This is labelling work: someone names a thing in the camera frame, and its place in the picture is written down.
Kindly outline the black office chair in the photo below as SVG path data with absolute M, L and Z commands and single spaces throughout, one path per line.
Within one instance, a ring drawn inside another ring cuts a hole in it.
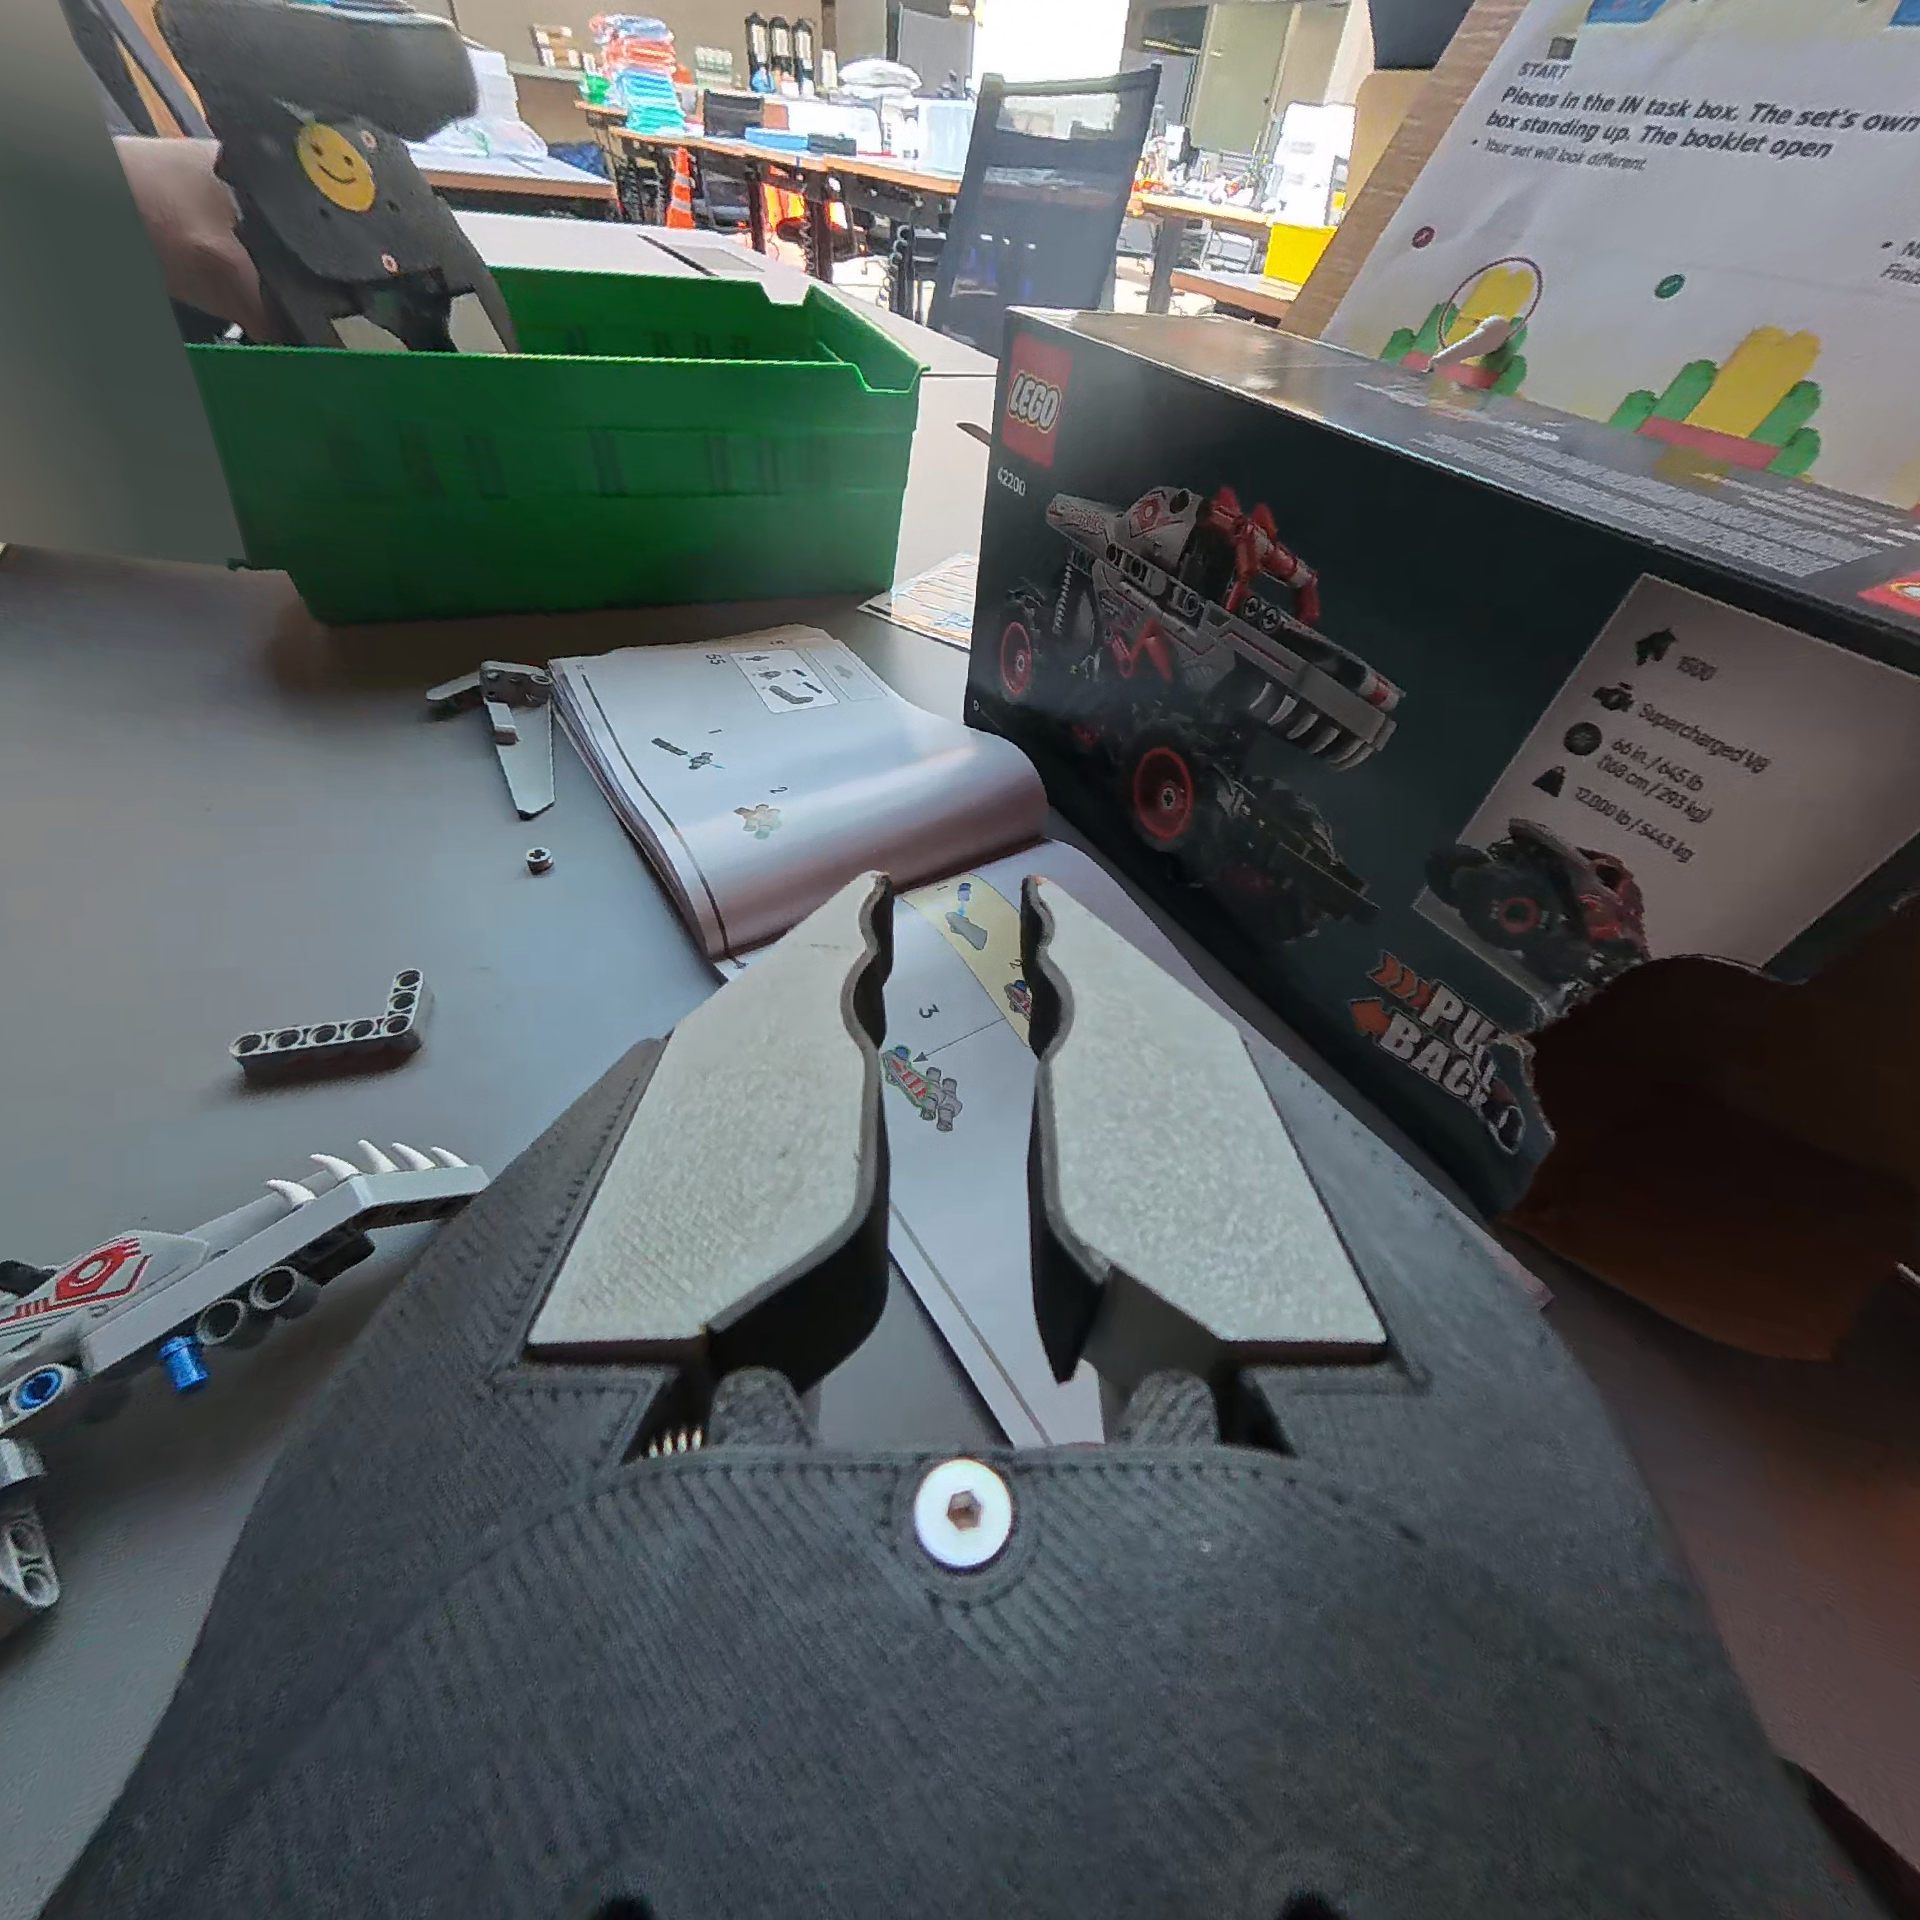
M 929 288 L 928 326 L 996 357 L 1011 305 L 1099 310 L 1150 131 L 1160 72 L 975 92 L 966 170 Z

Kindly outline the green plastic bin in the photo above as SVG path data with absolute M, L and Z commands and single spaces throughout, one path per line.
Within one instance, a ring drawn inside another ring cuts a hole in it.
M 186 348 L 245 565 L 331 628 L 894 579 L 924 365 L 863 313 L 743 277 L 495 282 L 509 357 Z

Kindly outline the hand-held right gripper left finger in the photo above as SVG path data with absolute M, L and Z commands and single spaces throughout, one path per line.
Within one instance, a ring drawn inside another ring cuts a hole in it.
M 890 958 L 894 887 L 859 875 L 673 1029 L 568 1232 L 531 1357 L 814 1388 L 875 1333 Z

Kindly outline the dark grey lego blade part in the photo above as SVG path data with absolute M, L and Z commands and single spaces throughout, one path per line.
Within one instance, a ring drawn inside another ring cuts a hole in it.
M 553 692 L 555 683 L 543 666 L 487 659 L 425 695 L 436 716 L 468 708 L 484 716 L 520 821 L 546 814 L 555 802 Z

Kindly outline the grey L-shaped lego beam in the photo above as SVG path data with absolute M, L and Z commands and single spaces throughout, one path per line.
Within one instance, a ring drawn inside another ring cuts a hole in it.
M 227 1057 L 249 1085 L 307 1085 L 396 1068 L 419 1052 L 430 1013 L 425 975 L 406 967 L 371 1015 L 244 1032 L 230 1041 Z

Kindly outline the printed paper sheet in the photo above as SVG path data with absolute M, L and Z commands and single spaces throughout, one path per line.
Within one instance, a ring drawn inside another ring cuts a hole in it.
M 975 568 L 979 558 L 974 552 L 957 552 L 910 579 L 878 590 L 859 605 L 859 611 L 902 631 L 966 653 L 975 616 Z

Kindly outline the wooden workbench with white boxes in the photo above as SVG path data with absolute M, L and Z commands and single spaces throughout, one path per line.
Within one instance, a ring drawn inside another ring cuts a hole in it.
M 427 186 L 449 205 L 619 221 L 617 190 L 604 173 L 555 157 L 483 157 L 419 142 L 406 150 Z

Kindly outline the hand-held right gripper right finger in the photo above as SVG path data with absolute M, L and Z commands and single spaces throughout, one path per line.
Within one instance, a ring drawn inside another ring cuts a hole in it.
M 1384 1324 L 1243 1032 L 1050 878 L 1022 884 L 1022 972 L 1054 1379 L 1382 1363 Z

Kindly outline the dark printed lego set box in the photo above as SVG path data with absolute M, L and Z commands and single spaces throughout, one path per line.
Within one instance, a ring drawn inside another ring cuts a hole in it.
M 1915 519 L 1677 412 L 1013 313 L 966 715 L 1482 1208 L 1823 1363 L 1915 1261 Z

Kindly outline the grey toothed lego model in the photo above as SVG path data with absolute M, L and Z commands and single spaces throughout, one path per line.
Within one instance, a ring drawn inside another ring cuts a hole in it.
M 4 1263 L 3 1312 L 3 1635 L 60 1598 L 37 1511 L 37 1441 L 101 1420 L 131 1379 L 155 1370 L 175 1393 L 209 1380 L 207 1357 L 244 1351 L 303 1316 L 321 1289 L 369 1258 L 371 1235 L 436 1224 L 487 1189 L 483 1168 L 445 1148 L 360 1139 L 317 1154 L 307 1175 L 181 1233 L 128 1230 L 55 1268 Z

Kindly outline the instruction sheet on cardboard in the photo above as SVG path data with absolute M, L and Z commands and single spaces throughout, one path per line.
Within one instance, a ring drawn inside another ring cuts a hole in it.
M 1915 18 L 1471 6 L 1288 328 L 1915 510 Z

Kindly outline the person's left forearm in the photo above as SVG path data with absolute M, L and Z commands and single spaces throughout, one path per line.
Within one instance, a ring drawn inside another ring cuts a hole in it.
M 119 157 L 167 297 L 218 326 L 239 326 L 254 345 L 272 345 L 249 254 L 239 238 L 239 208 L 218 177 L 216 140 L 116 133 Z

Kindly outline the stack of white boxes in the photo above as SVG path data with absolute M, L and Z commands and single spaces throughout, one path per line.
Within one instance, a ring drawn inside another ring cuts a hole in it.
M 447 157 L 543 162 L 543 140 L 518 117 L 517 84 L 507 58 L 476 41 L 465 41 L 463 54 L 476 88 L 472 110 L 419 136 L 416 145 Z

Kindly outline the open instruction booklet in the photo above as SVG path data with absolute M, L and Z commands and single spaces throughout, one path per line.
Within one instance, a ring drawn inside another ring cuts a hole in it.
M 832 637 L 781 628 L 553 666 L 568 736 L 707 958 L 733 977 L 859 875 L 894 887 L 881 1121 L 894 1258 L 1018 1444 L 1088 1443 L 1136 1385 L 1054 1379 L 1033 1307 L 1027 1154 L 1037 1059 L 1022 884 L 1063 889 L 1244 1036 L 1386 1331 L 1375 1364 L 1249 1366 L 1254 1425 L 1441 1483 L 1548 1457 L 1567 1370 L 1501 1256 L 1431 1183 L 1231 1015 L 1084 852 L 1042 839 L 1007 745 L 902 701 Z

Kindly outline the stack of coloured trays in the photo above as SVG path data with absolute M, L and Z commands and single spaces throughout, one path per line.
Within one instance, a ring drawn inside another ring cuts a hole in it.
M 622 110 L 622 127 L 651 136 L 681 133 L 679 63 L 666 20 L 631 11 L 597 14 L 588 35 L 604 103 Z

